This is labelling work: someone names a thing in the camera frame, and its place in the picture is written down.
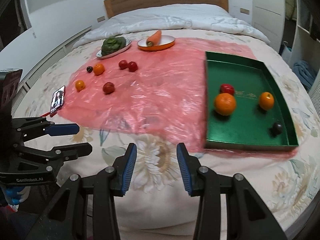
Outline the blue white gloved hand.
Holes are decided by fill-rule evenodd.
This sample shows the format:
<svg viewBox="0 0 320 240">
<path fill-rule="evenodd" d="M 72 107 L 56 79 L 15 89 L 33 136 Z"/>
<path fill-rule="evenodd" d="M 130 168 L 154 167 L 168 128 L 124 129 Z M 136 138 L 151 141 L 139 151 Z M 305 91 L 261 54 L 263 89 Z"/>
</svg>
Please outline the blue white gloved hand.
<svg viewBox="0 0 320 240">
<path fill-rule="evenodd" d="M 1 186 L 1 206 L 10 205 L 20 205 L 24 202 L 30 193 L 29 186 L 23 187 L 6 187 Z"/>
</svg>

